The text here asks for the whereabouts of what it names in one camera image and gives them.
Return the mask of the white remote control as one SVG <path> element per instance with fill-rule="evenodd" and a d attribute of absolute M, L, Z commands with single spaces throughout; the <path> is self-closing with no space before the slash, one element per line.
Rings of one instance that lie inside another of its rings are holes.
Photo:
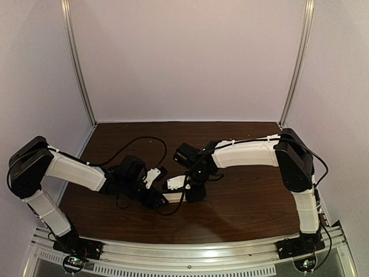
<path fill-rule="evenodd" d="M 175 193 L 163 193 L 160 200 L 167 201 L 168 203 L 179 203 L 183 197 L 183 202 L 186 202 L 186 195 L 182 192 Z"/>

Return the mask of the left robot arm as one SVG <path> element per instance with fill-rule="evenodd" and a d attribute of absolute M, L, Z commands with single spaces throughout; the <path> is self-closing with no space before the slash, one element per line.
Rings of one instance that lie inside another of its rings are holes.
<path fill-rule="evenodd" d="M 56 237 L 62 238 L 77 233 L 43 190 L 44 177 L 61 179 L 104 195 L 124 194 L 156 209 L 167 200 L 153 183 L 166 173 L 164 167 L 148 170 L 134 155 L 125 156 L 120 164 L 111 167 L 90 164 L 50 146 L 43 136 L 36 136 L 10 158 L 6 180 L 9 190 L 25 202 Z"/>

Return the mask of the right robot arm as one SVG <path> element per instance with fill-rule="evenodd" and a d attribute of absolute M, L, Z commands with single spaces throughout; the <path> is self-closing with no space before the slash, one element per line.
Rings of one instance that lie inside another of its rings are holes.
<path fill-rule="evenodd" d="M 219 169 L 236 166 L 272 166 L 280 170 L 299 216 L 300 237 L 304 241 L 321 239 L 318 181 L 315 180 L 313 153 L 296 132 L 285 128 L 279 134 L 249 140 L 217 140 L 202 149 L 182 143 L 173 155 L 186 168 L 183 175 L 167 181 L 170 191 L 184 190 L 188 202 L 201 201 L 205 184 Z"/>

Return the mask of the front aluminium rail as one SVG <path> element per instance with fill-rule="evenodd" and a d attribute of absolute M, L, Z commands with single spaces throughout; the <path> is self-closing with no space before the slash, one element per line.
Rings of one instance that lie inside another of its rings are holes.
<path fill-rule="evenodd" d="M 332 249 L 313 273 L 296 269 L 305 256 L 280 259 L 275 243 L 295 235 L 213 244 L 141 244 L 102 242 L 99 260 L 90 260 L 78 274 L 62 268 L 67 256 L 52 248 L 49 231 L 37 226 L 20 276 L 359 276 L 343 229 L 327 230 Z"/>

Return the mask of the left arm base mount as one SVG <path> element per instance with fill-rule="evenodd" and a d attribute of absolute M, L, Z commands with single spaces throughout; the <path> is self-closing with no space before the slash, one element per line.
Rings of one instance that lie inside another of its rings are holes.
<path fill-rule="evenodd" d="M 75 275 L 81 272 L 92 260 L 99 260 L 103 243 L 94 239 L 81 238 L 76 231 L 68 232 L 59 237 L 54 233 L 53 249 L 67 254 L 63 258 L 62 268 L 68 273 Z"/>

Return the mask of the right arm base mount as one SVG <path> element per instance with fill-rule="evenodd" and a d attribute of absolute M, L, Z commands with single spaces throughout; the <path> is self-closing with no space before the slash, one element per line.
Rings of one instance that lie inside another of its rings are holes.
<path fill-rule="evenodd" d="M 295 268 L 302 273 L 312 273 L 317 266 L 318 250 L 325 248 L 321 229 L 314 234 L 299 233 L 296 238 L 286 238 L 275 243 L 280 260 L 298 258 L 293 261 Z"/>

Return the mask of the left aluminium frame post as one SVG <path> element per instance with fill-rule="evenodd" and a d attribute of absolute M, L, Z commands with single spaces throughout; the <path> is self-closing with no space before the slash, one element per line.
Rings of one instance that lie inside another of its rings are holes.
<path fill-rule="evenodd" d="M 79 59 L 76 37 L 74 34 L 73 20 L 71 16 L 71 8 L 69 0 L 61 0 L 61 9 L 63 15 L 63 21 L 65 25 L 67 43 L 69 45 L 69 51 L 71 56 L 71 62 L 73 65 L 74 74 L 77 81 L 78 90 L 81 96 L 81 100 L 88 117 L 90 126 L 93 128 L 97 125 L 97 121 L 92 109 L 91 101 L 89 99 L 86 84 L 82 72 L 81 62 Z"/>

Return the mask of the aluminium frame post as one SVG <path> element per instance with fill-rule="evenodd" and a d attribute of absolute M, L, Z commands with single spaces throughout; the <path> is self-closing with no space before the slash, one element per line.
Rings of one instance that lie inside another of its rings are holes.
<path fill-rule="evenodd" d="M 296 54 L 295 65 L 293 68 L 292 77 L 289 84 L 287 98 L 285 100 L 284 108 L 282 110 L 281 117 L 278 122 L 278 125 L 281 129 L 284 128 L 287 123 L 288 115 L 292 108 L 293 99 L 296 94 L 300 75 L 302 73 L 303 63 L 306 57 L 306 52 L 308 49 L 308 44 L 311 36 L 312 24 L 314 20 L 314 12 L 315 12 L 315 1 L 307 0 L 304 9 L 302 30 L 300 34 L 299 47 Z"/>
<path fill-rule="evenodd" d="M 69 45 L 69 51 L 71 56 L 71 62 L 73 65 L 74 74 L 77 81 L 78 90 L 81 96 L 81 100 L 88 117 L 90 126 L 93 128 L 97 125 L 97 121 L 92 109 L 91 101 L 89 99 L 86 84 L 82 72 L 81 62 L 79 59 L 76 37 L 74 34 L 73 20 L 71 16 L 71 8 L 69 0 L 61 0 L 61 9 L 63 15 L 63 21 L 65 25 L 67 43 Z"/>

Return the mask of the right aluminium frame post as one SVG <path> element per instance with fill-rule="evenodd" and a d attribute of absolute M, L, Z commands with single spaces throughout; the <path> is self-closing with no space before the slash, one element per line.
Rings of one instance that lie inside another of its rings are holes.
<path fill-rule="evenodd" d="M 281 129 L 284 128 L 287 123 L 288 115 L 292 108 L 293 99 L 296 94 L 300 75 L 302 73 L 303 63 L 306 57 L 306 52 L 308 49 L 308 44 L 311 36 L 312 24 L 314 20 L 314 12 L 315 12 L 315 1 L 307 0 L 304 9 L 302 30 L 300 34 L 299 47 L 296 54 L 295 65 L 293 68 L 292 77 L 289 84 L 287 98 L 285 100 L 284 108 L 282 110 L 281 117 L 278 122 L 278 125 Z"/>

